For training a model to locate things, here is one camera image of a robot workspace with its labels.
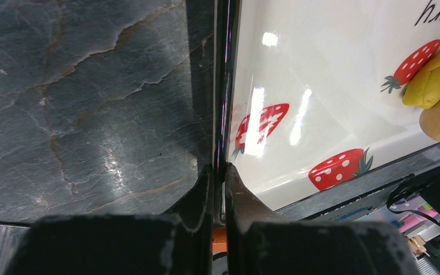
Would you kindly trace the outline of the yellow dough piece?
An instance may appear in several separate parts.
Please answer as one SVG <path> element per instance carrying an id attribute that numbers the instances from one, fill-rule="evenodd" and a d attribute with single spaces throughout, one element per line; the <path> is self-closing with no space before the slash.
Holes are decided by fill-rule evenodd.
<path id="1" fill-rule="evenodd" d="M 429 109 L 440 100 L 440 52 L 407 84 L 402 103 Z"/>

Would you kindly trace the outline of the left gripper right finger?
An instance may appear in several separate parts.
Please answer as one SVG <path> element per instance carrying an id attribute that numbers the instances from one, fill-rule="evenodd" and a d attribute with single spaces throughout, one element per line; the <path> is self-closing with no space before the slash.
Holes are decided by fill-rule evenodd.
<path id="1" fill-rule="evenodd" d="M 417 274 L 407 241 L 381 222 L 284 220 L 225 175 L 229 274 Z"/>

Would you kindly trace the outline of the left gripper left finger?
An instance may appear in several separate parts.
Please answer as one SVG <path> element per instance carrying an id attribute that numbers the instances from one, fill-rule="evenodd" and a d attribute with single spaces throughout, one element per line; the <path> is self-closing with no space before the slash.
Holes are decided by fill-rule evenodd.
<path id="1" fill-rule="evenodd" d="M 55 215 L 21 239 L 6 274 L 209 274 L 211 166 L 161 214 Z"/>

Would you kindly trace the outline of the white strawberry print tray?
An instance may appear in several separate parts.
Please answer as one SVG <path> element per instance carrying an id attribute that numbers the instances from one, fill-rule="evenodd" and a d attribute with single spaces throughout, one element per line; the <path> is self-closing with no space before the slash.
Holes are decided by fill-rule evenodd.
<path id="1" fill-rule="evenodd" d="M 440 148 L 403 104 L 440 52 L 440 1 L 216 1 L 216 207 L 227 167 L 284 218 L 380 207 Z"/>

